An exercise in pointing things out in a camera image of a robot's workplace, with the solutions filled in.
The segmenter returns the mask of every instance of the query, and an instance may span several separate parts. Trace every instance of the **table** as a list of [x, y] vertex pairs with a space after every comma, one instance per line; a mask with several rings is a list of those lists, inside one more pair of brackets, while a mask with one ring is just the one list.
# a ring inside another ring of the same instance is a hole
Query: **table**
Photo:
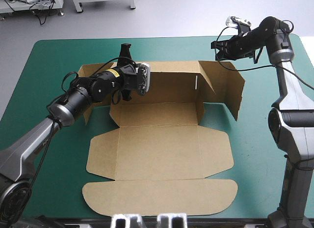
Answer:
[[[297, 73], [314, 84], [311, 62], [300, 38], [291, 35], [296, 53]], [[57, 95], [64, 75], [78, 71], [82, 64], [105, 62], [119, 55], [120, 44], [131, 43], [134, 60], [214, 60], [210, 43], [214, 36], [42, 40], [35, 43], [8, 107], [0, 122], [0, 148], [4, 149], [40, 122], [45, 106]], [[234, 62], [236, 68], [269, 64], [264, 51], [259, 64], [251, 59]], [[267, 125], [271, 104], [279, 97], [275, 68], [244, 72], [243, 100], [236, 122], [221, 104], [205, 104], [201, 125], [229, 134], [235, 165], [211, 178], [231, 178], [238, 183], [232, 205], [212, 218], [265, 218], [276, 210], [284, 176], [285, 158]], [[309, 97], [314, 92], [304, 87]], [[87, 126], [80, 118], [72, 127], [62, 129], [53, 139], [34, 185], [25, 216], [98, 218], [83, 200], [81, 189], [87, 182], [108, 179], [86, 171], [90, 139], [116, 129], [108, 115], [109, 107], [94, 109]], [[314, 190], [310, 190], [306, 216], [314, 217]]]

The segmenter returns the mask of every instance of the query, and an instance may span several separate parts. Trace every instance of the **desk leg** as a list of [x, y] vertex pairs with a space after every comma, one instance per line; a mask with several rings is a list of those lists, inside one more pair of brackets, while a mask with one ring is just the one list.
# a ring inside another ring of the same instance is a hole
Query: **desk leg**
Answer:
[[135, 0], [130, 0], [131, 9], [135, 9]]
[[75, 9], [77, 10], [78, 13], [83, 12], [83, 9], [81, 7], [79, 0], [73, 0], [73, 3], [74, 3]]

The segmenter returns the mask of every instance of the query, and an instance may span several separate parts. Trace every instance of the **rounded cardboard flap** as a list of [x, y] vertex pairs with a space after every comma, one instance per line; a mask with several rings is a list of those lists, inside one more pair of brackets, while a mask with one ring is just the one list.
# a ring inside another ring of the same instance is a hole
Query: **rounded cardboard flap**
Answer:
[[210, 215], [231, 205], [237, 184], [222, 179], [118, 180], [87, 183], [82, 192], [91, 209], [107, 216], [120, 213]]

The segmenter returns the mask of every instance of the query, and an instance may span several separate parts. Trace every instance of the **unfolded cardboard box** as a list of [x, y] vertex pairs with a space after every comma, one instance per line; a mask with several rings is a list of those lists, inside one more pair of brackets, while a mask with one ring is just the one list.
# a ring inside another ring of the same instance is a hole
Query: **unfolded cardboard box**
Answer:
[[[212, 61], [148, 63], [149, 92], [111, 105], [119, 128], [91, 140], [87, 171], [115, 181], [87, 183], [84, 199], [108, 216], [218, 213], [234, 200], [237, 184], [205, 178], [230, 169], [234, 161], [228, 135], [199, 125], [203, 102], [225, 103], [237, 120], [244, 79]], [[79, 74], [89, 76], [100, 65], [84, 65]]]

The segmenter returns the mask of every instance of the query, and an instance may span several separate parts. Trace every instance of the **box lid flap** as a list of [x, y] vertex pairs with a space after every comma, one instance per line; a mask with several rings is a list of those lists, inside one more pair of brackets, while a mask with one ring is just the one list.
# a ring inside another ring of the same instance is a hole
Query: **box lid flap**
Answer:
[[113, 214], [141, 214], [156, 216], [160, 213], [210, 215], [230, 206], [237, 193], [233, 180], [120, 180], [87, 183], [83, 196], [95, 212]]
[[228, 135], [203, 126], [123, 127], [92, 139], [87, 171], [116, 180], [204, 178], [233, 166]]
[[[138, 103], [191, 103], [191, 102], [220, 102], [225, 103], [235, 119], [242, 100], [244, 79], [238, 72], [224, 69], [215, 61], [150, 61], [151, 86], [145, 96], [132, 94], [132, 100], [122, 101], [122, 104]], [[102, 70], [111, 67], [108, 64]], [[82, 66], [80, 73], [90, 75], [101, 64], [89, 64]], [[108, 97], [97, 105], [108, 105]], [[88, 121], [92, 107], [85, 112], [85, 122]], [[120, 110], [111, 110], [113, 119], [119, 124]]]

